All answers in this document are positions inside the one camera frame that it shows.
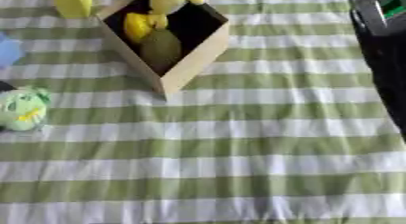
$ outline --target toy face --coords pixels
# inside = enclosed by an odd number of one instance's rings
[[[185,0],[150,0],[150,7],[155,15],[167,15],[184,3]]]
[[[27,131],[40,124],[46,114],[44,100],[34,91],[15,90],[0,97],[0,125]]]

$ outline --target yellow plush toy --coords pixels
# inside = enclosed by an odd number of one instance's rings
[[[168,26],[167,15],[176,11],[182,6],[186,0],[150,0],[150,25],[158,29],[163,29]],[[206,0],[189,0],[195,5],[202,5]]]

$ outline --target stuffed toy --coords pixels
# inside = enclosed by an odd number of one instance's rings
[[[50,102],[45,89],[14,88],[0,82],[0,127],[10,131],[30,131],[42,126]]]
[[[206,0],[189,0],[192,4],[202,5]],[[150,0],[150,25],[158,29],[164,29],[168,26],[167,15],[175,12],[186,0]]]

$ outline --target yellow toy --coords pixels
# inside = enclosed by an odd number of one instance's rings
[[[92,0],[53,0],[53,2],[65,18],[84,18],[91,14]]]
[[[124,33],[134,43],[139,44],[141,39],[152,32],[153,28],[148,22],[147,15],[128,13],[124,20]]]
[[[183,5],[186,0],[150,0],[149,22],[150,25],[158,29],[163,29],[168,26],[167,15],[172,13],[177,7]],[[195,5],[202,5],[206,0],[189,0]]]

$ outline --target blue object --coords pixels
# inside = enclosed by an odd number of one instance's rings
[[[13,65],[24,56],[20,44],[0,32],[0,68]]]

